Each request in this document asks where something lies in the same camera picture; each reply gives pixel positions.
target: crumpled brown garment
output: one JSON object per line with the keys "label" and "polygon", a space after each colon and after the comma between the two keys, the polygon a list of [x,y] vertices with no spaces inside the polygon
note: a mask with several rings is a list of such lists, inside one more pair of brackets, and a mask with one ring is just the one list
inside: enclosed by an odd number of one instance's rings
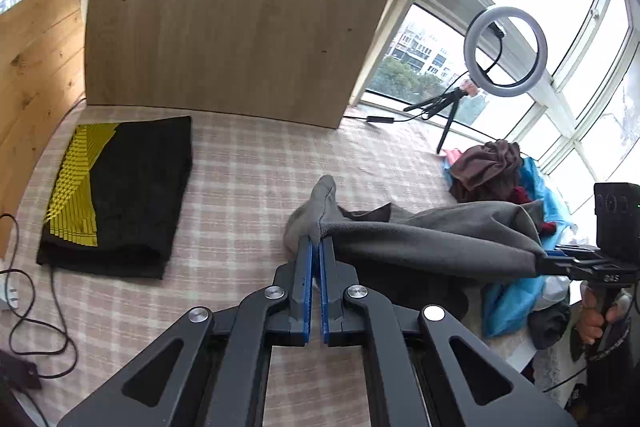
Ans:
{"label": "crumpled brown garment", "polygon": [[520,184],[520,147],[507,140],[487,142],[466,150],[451,166],[449,192],[458,203],[508,201]]}

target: human hand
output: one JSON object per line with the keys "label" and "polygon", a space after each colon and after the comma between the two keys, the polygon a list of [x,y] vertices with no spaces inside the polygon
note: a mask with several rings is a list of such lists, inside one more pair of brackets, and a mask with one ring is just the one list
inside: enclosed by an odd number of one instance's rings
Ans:
{"label": "human hand", "polygon": [[630,302],[628,296],[623,293],[603,317],[595,310],[597,301],[593,291],[584,284],[580,286],[580,290],[582,292],[582,310],[575,328],[585,344],[593,344],[603,334],[602,325],[605,319],[608,323],[620,320],[625,316]]}

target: checkered tablecloth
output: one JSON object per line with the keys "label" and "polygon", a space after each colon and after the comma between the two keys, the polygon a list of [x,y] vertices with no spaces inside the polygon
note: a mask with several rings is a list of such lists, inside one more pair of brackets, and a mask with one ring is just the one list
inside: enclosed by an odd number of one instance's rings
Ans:
{"label": "checkered tablecloth", "polygon": [[[439,130],[422,123],[370,125],[343,119],[329,130],[229,114],[144,107],[84,107],[65,118],[50,140],[24,194],[17,219],[21,237],[15,267],[32,274],[38,289],[33,317],[57,323],[48,270],[35,263],[42,220],[65,148],[76,123],[193,117],[193,171],[182,203],[174,253],[164,280],[123,280],[56,272],[56,287],[78,368],[45,381],[36,393],[57,421],[104,383],[186,310],[219,310],[268,285],[287,260],[282,234],[287,217],[322,174],[332,174],[346,208],[394,201],[410,211],[454,203],[433,154]],[[13,277],[21,304],[28,287]],[[359,348],[327,348],[319,340],[318,298],[312,342],[276,347],[271,359],[264,424],[365,426],[367,395]],[[14,319],[0,314],[0,335]],[[18,349],[52,349],[60,339],[25,327]],[[62,371],[71,360],[41,357],[41,373]]]}

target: wooden wall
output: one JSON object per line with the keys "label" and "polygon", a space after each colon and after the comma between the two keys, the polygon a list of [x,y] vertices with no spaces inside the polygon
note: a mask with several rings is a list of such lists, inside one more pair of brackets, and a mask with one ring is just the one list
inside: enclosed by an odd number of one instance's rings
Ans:
{"label": "wooden wall", "polygon": [[[84,91],[79,0],[23,0],[0,14],[0,212],[17,212],[49,138]],[[0,257],[12,224],[0,221]]]}
{"label": "wooden wall", "polygon": [[89,0],[93,104],[337,127],[386,0]]}

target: metal screw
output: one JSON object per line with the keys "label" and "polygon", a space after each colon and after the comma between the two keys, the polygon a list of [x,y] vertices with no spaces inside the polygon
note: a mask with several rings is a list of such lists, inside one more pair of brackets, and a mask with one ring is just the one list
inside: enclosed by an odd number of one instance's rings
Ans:
{"label": "metal screw", "polygon": [[364,286],[354,284],[353,286],[349,286],[347,288],[347,293],[354,299],[362,299],[363,297],[367,296],[367,293],[369,293],[369,291]]}
{"label": "metal screw", "polygon": [[209,318],[209,312],[205,308],[194,308],[189,312],[191,322],[204,322]]}
{"label": "metal screw", "polygon": [[427,306],[422,313],[424,313],[425,319],[433,322],[443,320],[445,315],[444,310],[440,308],[440,306],[435,305]]}
{"label": "metal screw", "polygon": [[284,297],[284,290],[280,288],[280,286],[269,286],[264,291],[264,296],[268,299],[279,299],[280,297]]}

